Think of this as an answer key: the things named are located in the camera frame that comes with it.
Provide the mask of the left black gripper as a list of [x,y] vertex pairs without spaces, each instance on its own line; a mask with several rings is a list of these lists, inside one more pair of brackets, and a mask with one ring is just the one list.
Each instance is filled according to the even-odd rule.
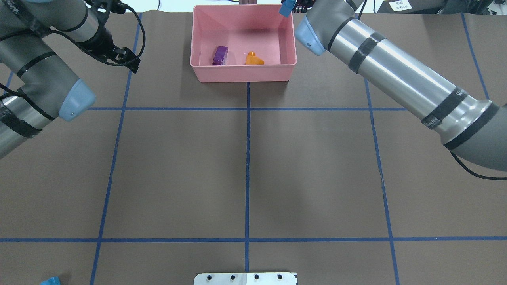
[[141,63],[141,60],[135,55],[120,55],[118,59],[119,54],[115,52],[116,46],[108,30],[97,30],[92,38],[81,42],[81,46],[99,60],[104,62],[110,60],[112,63],[127,67],[134,74],[137,73]]

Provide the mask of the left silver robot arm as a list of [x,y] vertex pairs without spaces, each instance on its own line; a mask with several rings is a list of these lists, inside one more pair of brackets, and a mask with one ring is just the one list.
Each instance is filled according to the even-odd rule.
[[71,121],[96,101],[95,93],[45,42],[57,34],[84,54],[136,73],[141,54],[114,44],[105,24],[110,13],[130,11],[121,0],[2,0],[1,63],[23,81],[1,89],[1,157],[36,137],[56,118]]

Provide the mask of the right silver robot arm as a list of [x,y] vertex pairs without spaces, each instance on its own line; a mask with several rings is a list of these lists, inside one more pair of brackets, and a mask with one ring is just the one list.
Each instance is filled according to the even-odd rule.
[[295,37],[315,55],[328,51],[437,132],[451,154],[507,169],[506,106],[478,100],[361,22],[361,0],[318,0]]

